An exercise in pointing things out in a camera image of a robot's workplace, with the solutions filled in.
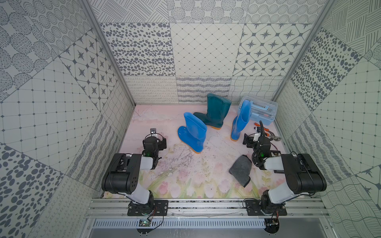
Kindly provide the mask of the grey microfibre cloth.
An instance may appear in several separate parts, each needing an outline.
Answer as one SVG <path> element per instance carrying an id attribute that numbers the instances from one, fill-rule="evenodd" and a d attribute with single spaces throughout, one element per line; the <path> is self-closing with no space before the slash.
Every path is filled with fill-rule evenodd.
<path id="1" fill-rule="evenodd" d="M 231 174 L 242 187 L 246 187 L 251 181 L 251 169 L 251 160 L 246 155 L 241 155 L 229 169 L 229 174 Z"/>

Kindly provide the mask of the blue rubber boot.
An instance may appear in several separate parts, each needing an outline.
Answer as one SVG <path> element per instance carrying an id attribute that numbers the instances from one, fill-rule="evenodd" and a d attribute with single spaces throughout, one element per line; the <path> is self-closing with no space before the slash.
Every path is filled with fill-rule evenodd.
<path id="1" fill-rule="evenodd" d="M 206 139 L 207 126 L 190 112 L 185 112 L 184 118 L 186 125 L 178 128 L 178 137 L 195 153 L 201 153 Z"/>
<path id="2" fill-rule="evenodd" d="M 251 117 L 251 103 L 249 100 L 243 101 L 239 114 L 235 117 L 232 124 L 231 139 L 237 141 L 241 131 L 246 127 Z"/>

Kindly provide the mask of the green rubber boot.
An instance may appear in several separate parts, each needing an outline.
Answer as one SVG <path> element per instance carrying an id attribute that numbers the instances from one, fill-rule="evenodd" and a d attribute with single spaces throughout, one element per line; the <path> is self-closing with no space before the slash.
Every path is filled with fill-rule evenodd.
<path id="1" fill-rule="evenodd" d="M 207 126 L 220 130 L 223 126 L 232 101 L 213 93 L 207 94 L 207 113 L 195 112 L 193 115 L 199 118 Z"/>

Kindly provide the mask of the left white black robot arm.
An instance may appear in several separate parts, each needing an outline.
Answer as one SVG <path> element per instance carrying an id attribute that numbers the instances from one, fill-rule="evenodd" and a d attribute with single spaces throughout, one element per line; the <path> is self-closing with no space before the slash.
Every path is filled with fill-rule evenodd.
<path id="1" fill-rule="evenodd" d="M 104 192 L 119 194 L 130 199 L 139 209 L 153 209 L 153 194 L 139 184 L 141 170 L 154 170 L 161 157 L 159 152 L 167 148 L 166 138 L 151 129 L 142 141 L 140 154 L 116 153 L 101 181 Z"/>

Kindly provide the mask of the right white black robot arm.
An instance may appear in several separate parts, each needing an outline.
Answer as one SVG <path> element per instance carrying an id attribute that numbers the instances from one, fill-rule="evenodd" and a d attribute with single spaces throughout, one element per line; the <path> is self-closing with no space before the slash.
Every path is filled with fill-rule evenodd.
<path id="1" fill-rule="evenodd" d="M 253 149 L 252 162 L 260 170 L 285 175 L 285 182 L 263 193 L 260 201 L 263 213 L 270 214 L 301 195 L 314 195 L 326 190 L 326 179 L 309 154 L 281 154 L 271 150 L 271 139 L 258 132 L 244 134 L 243 145 Z"/>

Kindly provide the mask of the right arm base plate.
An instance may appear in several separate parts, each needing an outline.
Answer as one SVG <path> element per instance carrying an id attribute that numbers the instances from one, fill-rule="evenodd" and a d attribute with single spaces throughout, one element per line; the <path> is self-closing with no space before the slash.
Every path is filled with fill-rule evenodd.
<path id="1" fill-rule="evenodd" d="M 273 204 L 271 202 L 262 205 L 259 199 L 247 198 L 243 200 L 243 207 L 247 210 L 248 216 L 286 216 L 285 204 Z"/>

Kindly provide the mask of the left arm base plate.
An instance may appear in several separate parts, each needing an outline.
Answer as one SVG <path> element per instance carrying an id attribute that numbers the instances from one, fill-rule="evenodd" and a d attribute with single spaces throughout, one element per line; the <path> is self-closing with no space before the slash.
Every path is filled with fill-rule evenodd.
<path id="1" fill-rule="evenodd" d="M 150 200 L 147 204 L 135 204 L 130 202 L 128 206 L 128 216 L 166 216 L 168 206 L 169 201 L 163 199 Z"/>

